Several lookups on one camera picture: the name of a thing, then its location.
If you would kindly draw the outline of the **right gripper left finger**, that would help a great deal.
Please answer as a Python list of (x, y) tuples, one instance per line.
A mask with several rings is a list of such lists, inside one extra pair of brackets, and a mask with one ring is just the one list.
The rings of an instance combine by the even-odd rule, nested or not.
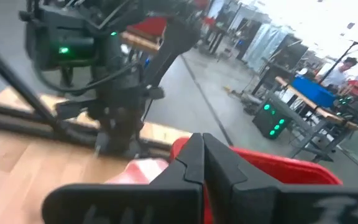
[(43, 201), (45, 223), (202, 223), (204, 141), (193, 134), (149, 184), (69, 184)]

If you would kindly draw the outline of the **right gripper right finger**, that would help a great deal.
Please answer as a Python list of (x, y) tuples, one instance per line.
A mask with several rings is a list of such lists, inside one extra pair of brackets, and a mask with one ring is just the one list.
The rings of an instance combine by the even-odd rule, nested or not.
[(211, 134), (203, 135), (205, 182), (216, 223), (358, 224), (358, 188), (284, 184)]

